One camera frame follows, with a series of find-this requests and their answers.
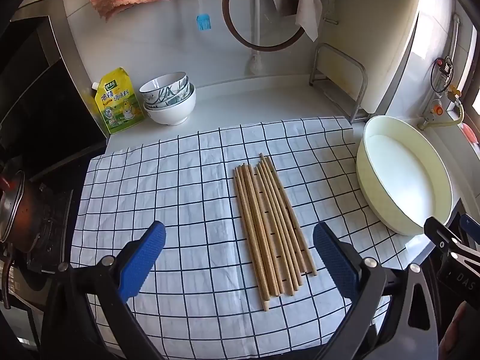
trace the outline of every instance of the metal screw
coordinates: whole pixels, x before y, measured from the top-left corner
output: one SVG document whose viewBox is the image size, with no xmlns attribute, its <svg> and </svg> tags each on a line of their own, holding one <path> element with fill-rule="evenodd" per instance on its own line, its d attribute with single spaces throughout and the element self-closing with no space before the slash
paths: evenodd
<svg viewBox="0 0 480 360">
<path fill-rule="evenodd" d="M 60 272 L 65 272 L 68 268 L 68 262 L 61 262 L 60 264 L 58 264 L 58 270 Z"/>
<path fill-rule="evenodd" d="M 420 273 L 420 267 L 417 264 L 410 264 L 410 269 L 416 274 Z"/>
<path fill-rule="evenodd" d="M 367 257 L 366 259 L 363 260 L 363 262 L 365 263 L 366 266 L 368 266 L 369 268 L 375 268 L 377 266 L 377 262 L 375 259 L 373 259 L 372 257 Z"/>
<path fill-rule="evenodd" d="M 111 264 L 113 264 L 114 261 L 115 261 L 115 257 L 105 256 L 104 258 L 102 258 L 102 265 L 103 266 L 111 266 Z"/>
</svg>

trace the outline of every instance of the yellow hose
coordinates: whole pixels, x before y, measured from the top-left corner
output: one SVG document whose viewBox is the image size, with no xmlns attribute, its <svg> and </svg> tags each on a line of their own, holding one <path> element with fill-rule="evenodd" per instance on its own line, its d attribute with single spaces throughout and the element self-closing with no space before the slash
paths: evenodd
<svg viewBox="0 0 480 360">
<path fill-rule="evenodd" d="M 425 128 L 428 127 L 448 127 L 448 126 L 457 126 L 463 122 L 463 118 L 465 117 L 465 112 L 463 110 L 462 103 L 458 102 L 458 107 L 460 108 L 460 117 L 456 120 L 452 120 L 451 122 L 431 122 L 428 123 Z"/>
</svg>

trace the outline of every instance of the checkered cloth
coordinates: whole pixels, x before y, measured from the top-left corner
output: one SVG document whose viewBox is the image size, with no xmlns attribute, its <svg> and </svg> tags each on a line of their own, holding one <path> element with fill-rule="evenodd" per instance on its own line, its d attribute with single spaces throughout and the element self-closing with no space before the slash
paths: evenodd
<svg viewBox="0 0 480 360">
<path fill-rule="evenodd" d="M 71 248 L 74 266 L 116 255 L 154 219 L 166 244 L 128 305 L 159 352 L 170 359 L 240 359 L 325 343 L 350 301 L 342 298 L 313 247 L 327 221 L 362 257 L 405 268 L 411 239 L 387 229 L 368 207 L 355 173 L 351 125 L 321 118 L 222 128 L 94 158 Z M 315 261 L 293 296 L 264 312 L 235 197 L 233 169 L 272 156 Z M 90 296 L 108 345 L 118 347 L 99 301 Z M 388 297 L 378 307 L 381 323 Z"/>
</svg>

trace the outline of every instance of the stack of bowls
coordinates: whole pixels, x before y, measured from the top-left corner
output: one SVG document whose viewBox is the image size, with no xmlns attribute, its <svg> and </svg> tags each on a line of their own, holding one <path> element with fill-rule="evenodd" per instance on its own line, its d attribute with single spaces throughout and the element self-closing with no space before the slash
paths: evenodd
<svg viewBox="0 0 480 360">
<path fill-rule="evenodd" d="M 175 126 L 183 123 L 195 107 L 195 86 L 185 72 L 150 80 L 140 88 L 140 93 L 148 116 L 159 124 Z"/>
</svg>

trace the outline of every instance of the pot handle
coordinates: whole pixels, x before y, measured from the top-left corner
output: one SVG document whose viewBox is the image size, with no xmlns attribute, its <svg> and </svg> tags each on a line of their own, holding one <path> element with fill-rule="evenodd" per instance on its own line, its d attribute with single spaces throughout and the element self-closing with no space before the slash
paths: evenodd
<svg viewBox="0 0 480 360">
<path fill-rule="evenodd" d="M 3 175 L 0 175 L 0 190 L 10 191 L 11 189 L 12 189 L 11 182 L 7 181 L 7 179 Z"/>
<path fill-rule="evenodd" d="M 7 244 L 7 258 L 3 262 L 3 269 L 1 272 L 1 294 L 3 300 L 3 306 L 5 309 L 10 309 L 10 301 L 8 299 L 8 277 L 10 274 L 11 263 L 14 259 L 14 246 L 13 244 Z"/>
</svg>

